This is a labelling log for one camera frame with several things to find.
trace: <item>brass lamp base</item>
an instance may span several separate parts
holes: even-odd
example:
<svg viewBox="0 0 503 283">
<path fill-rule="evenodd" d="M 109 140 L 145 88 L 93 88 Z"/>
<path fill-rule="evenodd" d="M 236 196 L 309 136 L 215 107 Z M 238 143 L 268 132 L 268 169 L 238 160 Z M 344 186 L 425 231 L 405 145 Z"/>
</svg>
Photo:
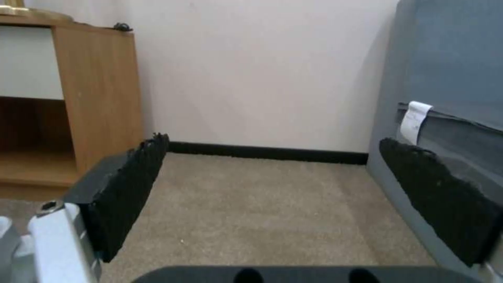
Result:
<svg viewBox="0 0 503 283">
<path fill-rule="evenodd" d="M 8 5 L 0 5 L 0 15 L 73 22 L 73 18 L 65 14 L 25 7 L 12 7 Z"/>
</svg>

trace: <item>cabinet shelf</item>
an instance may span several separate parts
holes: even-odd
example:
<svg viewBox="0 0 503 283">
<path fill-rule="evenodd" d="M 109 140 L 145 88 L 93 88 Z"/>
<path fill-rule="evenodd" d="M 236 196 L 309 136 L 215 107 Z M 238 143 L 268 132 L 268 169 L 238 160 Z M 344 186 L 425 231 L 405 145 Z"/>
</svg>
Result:
<svg viewBox="0 0 503 283">
<path fill-rule="evenodd" d="M 72 151 L 45 148 L 0 152 L 0 182 L 70 187 L 78 179 Z"/>
</svg>

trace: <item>gray mattress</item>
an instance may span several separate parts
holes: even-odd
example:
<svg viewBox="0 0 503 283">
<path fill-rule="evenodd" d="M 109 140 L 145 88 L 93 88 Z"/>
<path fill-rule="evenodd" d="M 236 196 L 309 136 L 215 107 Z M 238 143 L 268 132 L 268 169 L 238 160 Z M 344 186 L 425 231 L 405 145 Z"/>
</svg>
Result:
<svg viewBox="0 0 503 283">
<path fill-rule="evenodd" d="M 418 146 L 503 203 L 503 1 L 402 0 L 397 6 L 367 168 L 437 263 L 473 277 L 416 211 L 379 153 L 409 101 L 431 104 Z"/>
<path fill-rule="evenodd" d="M 408 143 L 399 132 L 404 113 L 397 112 L 396 139 Z M 432 112 L 421 127 L 417 145 L 437 154 L 455 177 L 503 205 L 503 131 Z"/>
</svg>

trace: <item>blue fabric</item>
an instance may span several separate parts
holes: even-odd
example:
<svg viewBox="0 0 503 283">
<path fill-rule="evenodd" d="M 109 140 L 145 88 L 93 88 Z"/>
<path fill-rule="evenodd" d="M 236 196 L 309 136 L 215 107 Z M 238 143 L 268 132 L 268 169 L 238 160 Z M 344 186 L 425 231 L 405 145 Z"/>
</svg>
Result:
<svg viewBox="0 0 503 283">
<path fill-rule="evenodd" d="M 402 102 L 503 131 L 503 1 L 415 1 Z"/>
</svg>

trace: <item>black baseboard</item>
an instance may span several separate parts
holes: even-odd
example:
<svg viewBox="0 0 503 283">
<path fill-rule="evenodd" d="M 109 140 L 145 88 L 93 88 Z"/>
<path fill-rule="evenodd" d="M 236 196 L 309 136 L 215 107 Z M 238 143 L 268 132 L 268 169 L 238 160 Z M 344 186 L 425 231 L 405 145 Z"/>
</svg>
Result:
<svg viewBox="0 0 503 283">
<path fill-rule="evenodd" d="M 298 150 L 170 142 L 170 152 L 325 163 L 367 164 L 367 153 Z"/>
</svg>

